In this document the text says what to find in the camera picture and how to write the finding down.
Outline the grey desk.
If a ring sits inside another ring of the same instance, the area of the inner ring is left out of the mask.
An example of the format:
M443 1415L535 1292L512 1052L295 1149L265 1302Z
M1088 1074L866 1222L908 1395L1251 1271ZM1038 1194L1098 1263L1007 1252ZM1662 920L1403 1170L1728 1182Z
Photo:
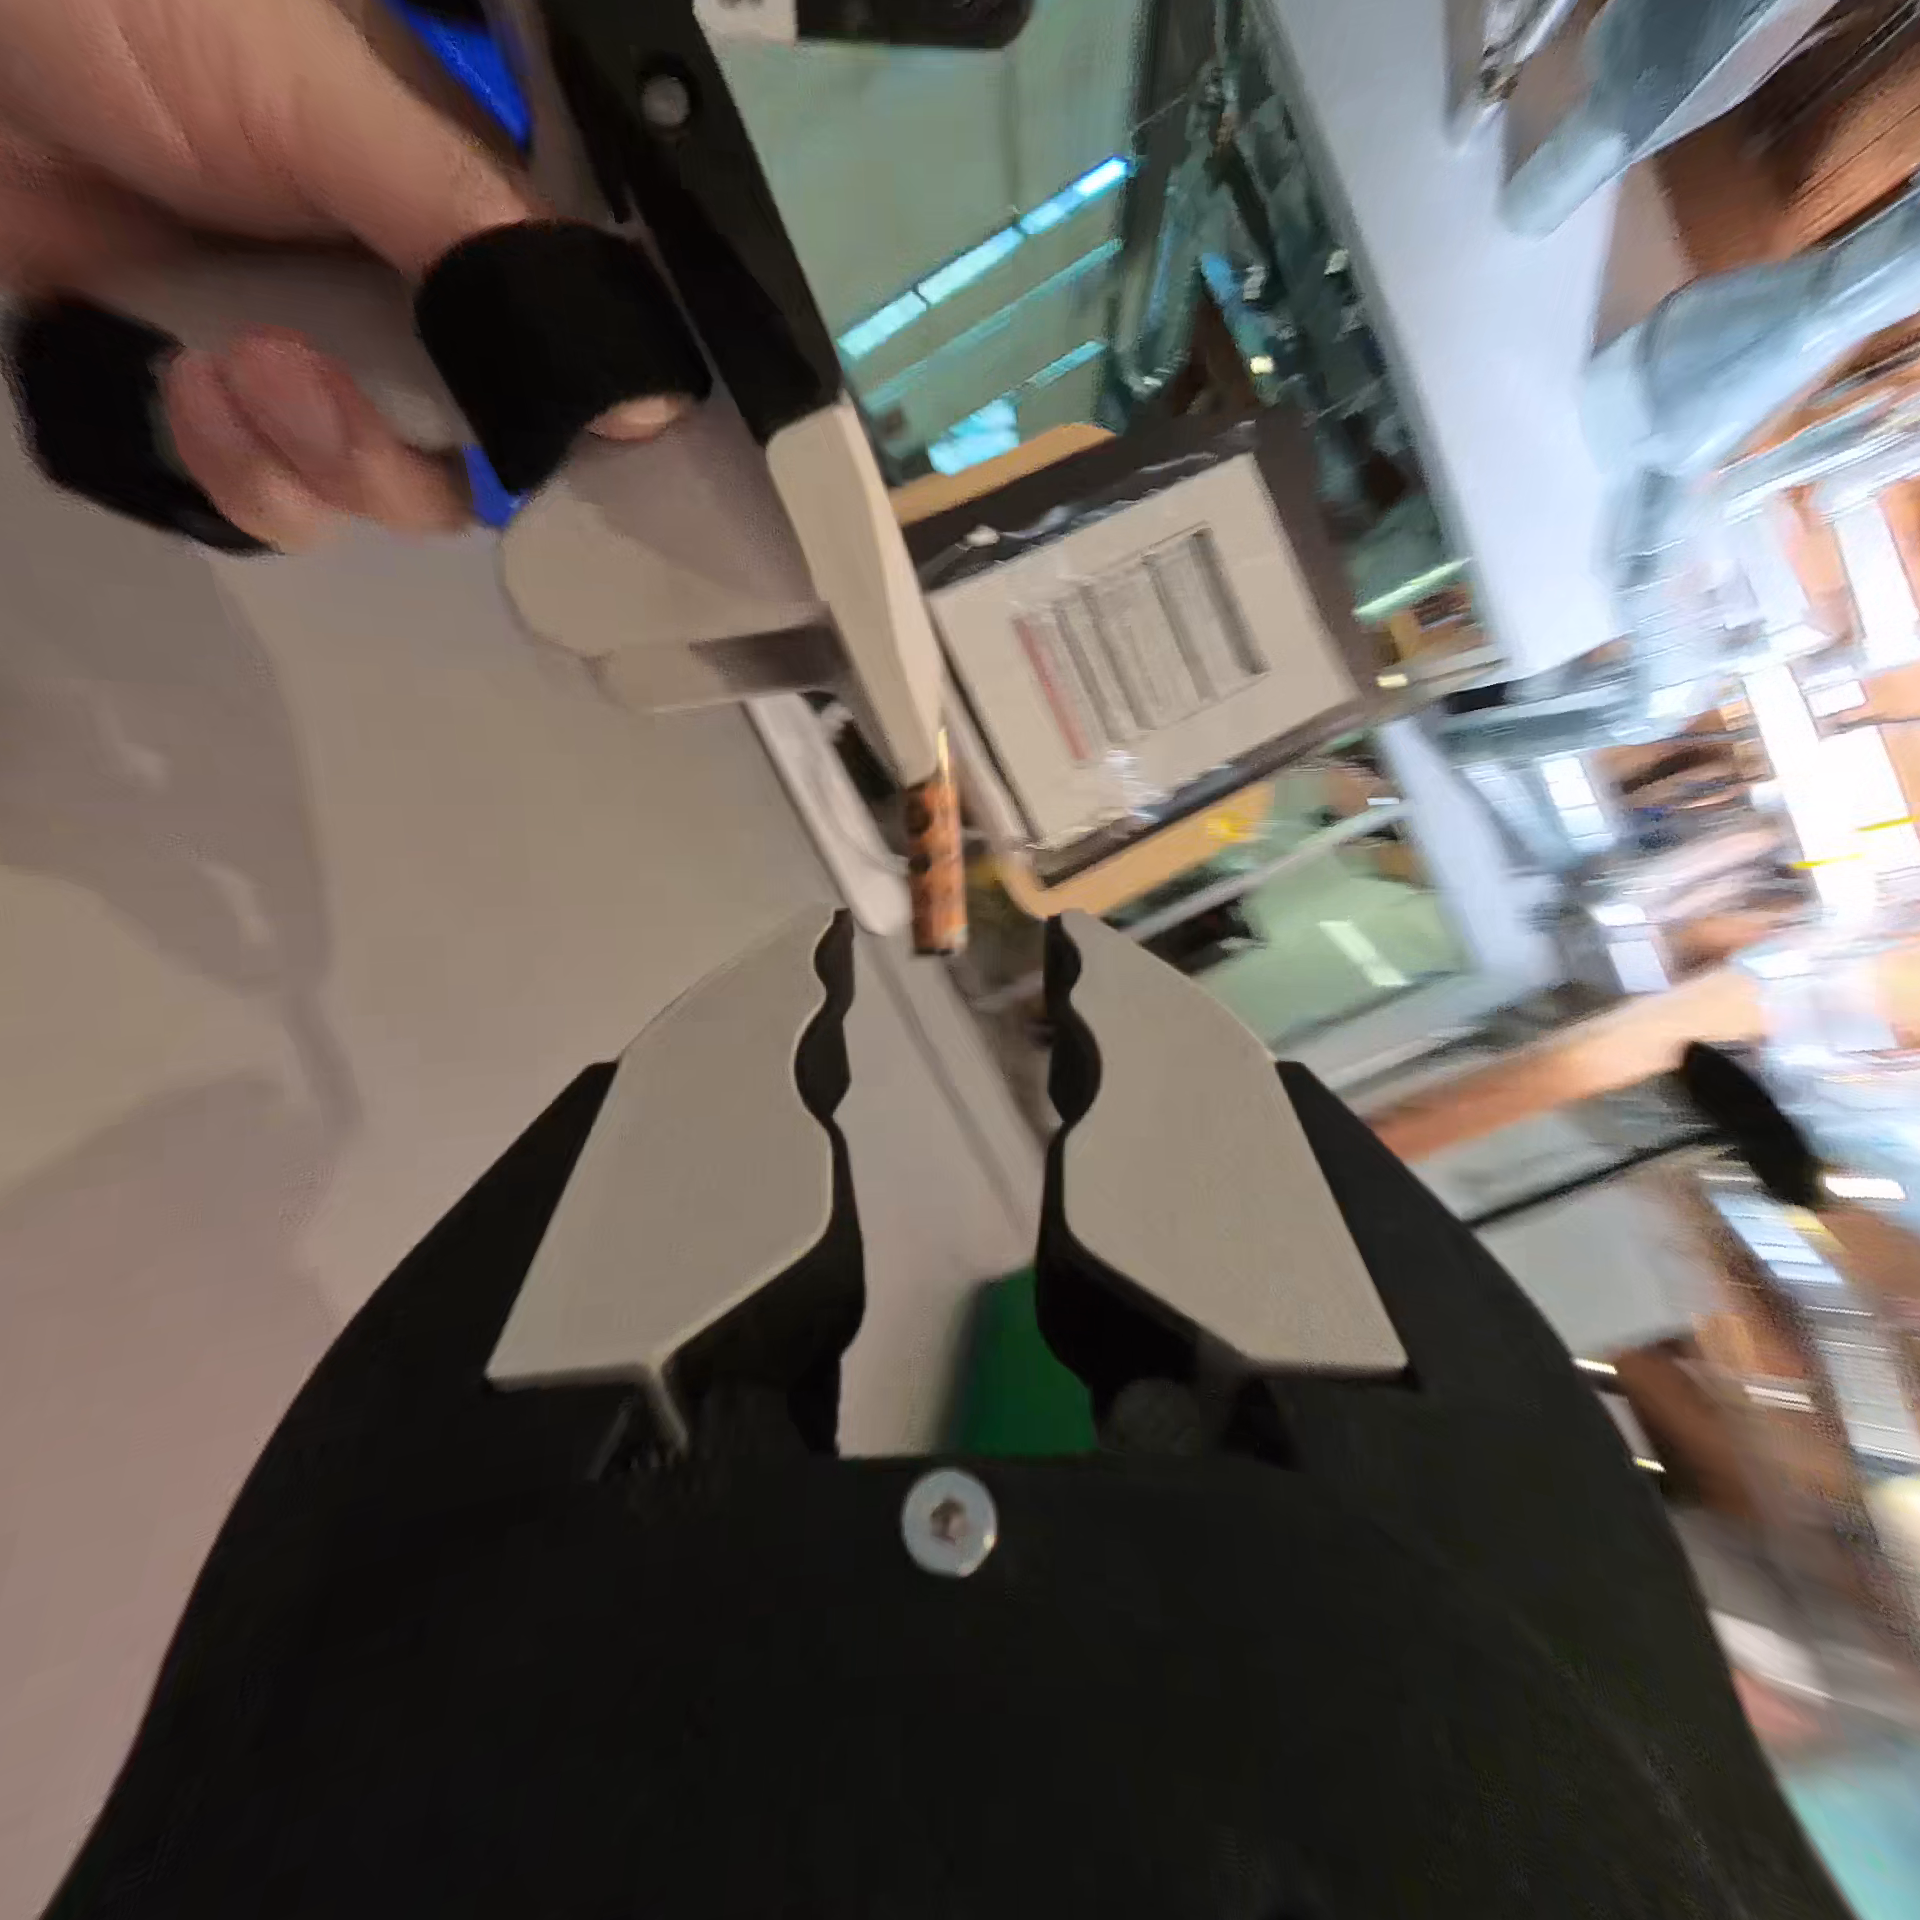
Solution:
M332 1340L835 879L744 711L618 707L485 537L214 560L12 439L3 533L3 1880L36 1916Z

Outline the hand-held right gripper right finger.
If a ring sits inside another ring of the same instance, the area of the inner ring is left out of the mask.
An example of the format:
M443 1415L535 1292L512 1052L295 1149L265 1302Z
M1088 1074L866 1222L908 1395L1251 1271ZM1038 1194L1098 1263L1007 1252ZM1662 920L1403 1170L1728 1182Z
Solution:
M1268 1047L1111 924L1048 924L1043 1338L1113 1428L1249 1384L1399 1384L1410 1357Z

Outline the green file organizer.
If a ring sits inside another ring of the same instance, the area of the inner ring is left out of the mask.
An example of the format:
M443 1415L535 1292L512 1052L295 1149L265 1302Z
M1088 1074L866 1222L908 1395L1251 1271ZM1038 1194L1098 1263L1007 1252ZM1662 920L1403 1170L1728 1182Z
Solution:
M1029 1269L975 1290L949 1448L967 1458L1068 1458L1098 1448L1090 1398L1043 1334Z

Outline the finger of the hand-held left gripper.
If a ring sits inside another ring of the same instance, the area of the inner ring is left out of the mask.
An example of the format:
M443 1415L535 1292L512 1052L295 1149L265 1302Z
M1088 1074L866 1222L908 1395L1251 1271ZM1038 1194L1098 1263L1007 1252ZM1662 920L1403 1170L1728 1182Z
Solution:
M764 463L903 791L943 769L943 657L878 460L848 395L795 419Z
M644 445L589 443L512 519L519 623L642 714L835 693L846 660L762 449L736 409Z

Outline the white board stand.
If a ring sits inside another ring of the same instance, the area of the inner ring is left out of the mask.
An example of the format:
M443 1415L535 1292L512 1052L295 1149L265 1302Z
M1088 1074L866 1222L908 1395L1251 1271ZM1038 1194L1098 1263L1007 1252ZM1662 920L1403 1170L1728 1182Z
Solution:
M892 852L878 810L859 794L834 726L801 694L758 698L744 711L850 917L876 937L905 935L905 857Z

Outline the instruction sheet board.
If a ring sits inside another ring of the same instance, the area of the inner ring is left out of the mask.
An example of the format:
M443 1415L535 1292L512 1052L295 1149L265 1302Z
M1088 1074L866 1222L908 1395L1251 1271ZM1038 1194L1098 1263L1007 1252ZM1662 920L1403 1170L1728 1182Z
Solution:
M1049 430L892 497L962 802L1024 917L1185 877L1220 810L1386 714L1315 481L1283 407Z

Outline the brown speckled small cylinder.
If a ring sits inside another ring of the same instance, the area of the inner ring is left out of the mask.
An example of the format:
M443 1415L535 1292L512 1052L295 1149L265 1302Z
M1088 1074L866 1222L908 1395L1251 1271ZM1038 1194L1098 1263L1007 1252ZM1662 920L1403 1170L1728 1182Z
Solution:
M968 943L962 801L949 760L905 791L905 883L914 951L949 959Z

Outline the silver air duct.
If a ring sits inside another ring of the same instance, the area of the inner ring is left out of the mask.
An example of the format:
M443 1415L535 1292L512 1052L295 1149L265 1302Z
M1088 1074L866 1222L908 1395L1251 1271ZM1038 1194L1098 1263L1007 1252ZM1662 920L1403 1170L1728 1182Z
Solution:
M1460 137L1517 97L1540 54L1576 60L1563 115L1501 186L1501 222L1523 239L1556 233L1718 121L1734 131L1667 164L1689 240L1728 180L1798 244L1916 181L1916 5L1493 4L1478 5L1478 37Z

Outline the person's left hand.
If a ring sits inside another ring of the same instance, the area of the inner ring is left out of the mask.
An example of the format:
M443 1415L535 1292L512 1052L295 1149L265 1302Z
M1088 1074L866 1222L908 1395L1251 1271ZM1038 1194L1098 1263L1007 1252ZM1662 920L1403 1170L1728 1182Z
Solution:
M359 5L4 4L4 288L95 293L186 230L359 244L408 278L539 216L522 180L416 94ZM248 537L468 524L465 486L295 331L159 373L162 436Z

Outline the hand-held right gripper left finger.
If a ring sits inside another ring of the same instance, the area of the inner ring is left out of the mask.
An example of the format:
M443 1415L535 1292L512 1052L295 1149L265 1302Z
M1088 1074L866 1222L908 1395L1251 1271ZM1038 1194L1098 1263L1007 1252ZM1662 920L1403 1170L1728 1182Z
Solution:
M767 1405L835 1452L866 1308L835 1113L853 923L812 905L694 982L614 1067L485 1377L625 1387L675 1452Z

